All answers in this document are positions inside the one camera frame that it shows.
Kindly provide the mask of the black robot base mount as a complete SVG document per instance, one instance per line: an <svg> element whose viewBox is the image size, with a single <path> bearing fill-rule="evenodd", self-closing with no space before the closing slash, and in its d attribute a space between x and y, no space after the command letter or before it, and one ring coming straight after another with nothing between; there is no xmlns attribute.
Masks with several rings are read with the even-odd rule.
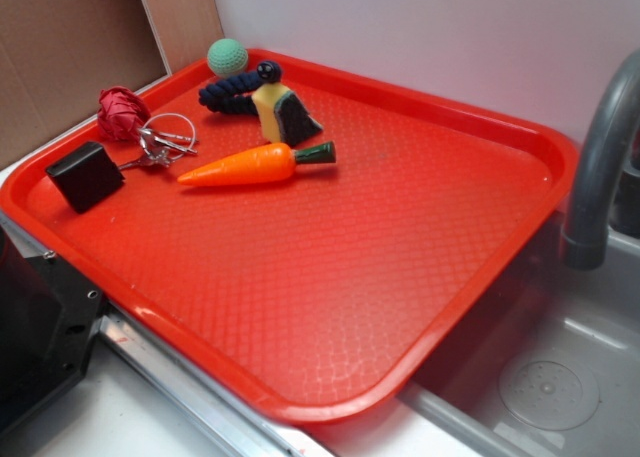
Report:
<svg viewBox="0 0 640 457"><path fill-rule="evenodd" d="M102 289L61 257L25 257L1 233L1 435L79 383Z"/></svg>

